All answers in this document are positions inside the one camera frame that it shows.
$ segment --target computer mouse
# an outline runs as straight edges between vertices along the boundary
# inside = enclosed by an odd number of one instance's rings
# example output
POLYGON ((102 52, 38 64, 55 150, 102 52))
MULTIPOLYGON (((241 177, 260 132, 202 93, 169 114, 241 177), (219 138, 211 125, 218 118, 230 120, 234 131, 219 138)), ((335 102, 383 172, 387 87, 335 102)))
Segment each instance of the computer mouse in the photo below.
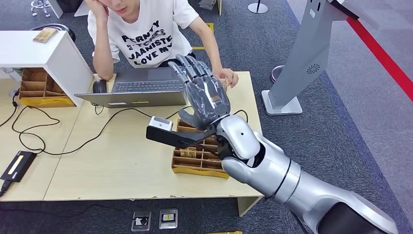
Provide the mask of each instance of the computer mouse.
POLYGON ((106 80, 98 79, 93 83, 93 93, 100 94, 100 93, 107 93, 108 90, 106 88, 106 80))

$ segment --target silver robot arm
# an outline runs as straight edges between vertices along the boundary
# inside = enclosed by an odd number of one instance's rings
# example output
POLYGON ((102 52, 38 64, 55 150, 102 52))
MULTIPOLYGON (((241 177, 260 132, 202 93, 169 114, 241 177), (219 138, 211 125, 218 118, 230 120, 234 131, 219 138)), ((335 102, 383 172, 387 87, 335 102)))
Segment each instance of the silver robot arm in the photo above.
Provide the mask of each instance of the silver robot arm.
POLYGON ((222 160, 225 172, 285 204, 315 234, 398 233, 392 218, 374 204, 302 171, 241 117, 222 119, 217 135, 228 140, 235 154, 222 160))
POLYGON ((193 115, 180 110, 179 116, 202 132, 177 133, 150 124, 148 139, 186 148, 215 135, 218 156, 229 176, 285 204, 315 234, 398 233, 392 218, 371 202, 302 171, 279 146, 253 132, 241 117, 230 115, 225 89, 203 62, 177 58, 188 76, 175 63, 169 65, 185 84, 194 109, 193 115))

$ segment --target silver laptop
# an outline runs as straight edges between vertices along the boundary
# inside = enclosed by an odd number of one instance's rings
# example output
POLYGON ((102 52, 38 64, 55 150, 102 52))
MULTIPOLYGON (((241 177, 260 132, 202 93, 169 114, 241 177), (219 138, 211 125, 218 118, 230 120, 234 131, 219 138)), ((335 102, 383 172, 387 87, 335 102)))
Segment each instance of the silver laptop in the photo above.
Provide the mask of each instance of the silver laptop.
POLYGON ((107 108, 186 105, 184 85, 165 68, 130 68, 117 73, 111 93, 75 94, 107 108))

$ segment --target robot finger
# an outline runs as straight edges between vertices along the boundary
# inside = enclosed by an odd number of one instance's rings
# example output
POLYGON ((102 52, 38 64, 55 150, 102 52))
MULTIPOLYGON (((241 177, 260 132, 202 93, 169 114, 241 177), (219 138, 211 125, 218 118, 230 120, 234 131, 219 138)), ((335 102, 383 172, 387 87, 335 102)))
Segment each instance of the robot finger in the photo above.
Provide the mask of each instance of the robot finger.
POLYGON ((191 64, 188 62, 188 60, 184 56, 176 55, 176 58, 181 62, 182 66, 185 67, 191 79, 194 79, 195 77, 198 76, 196 72, 194 71, 193 67, 191 66, 191 64))

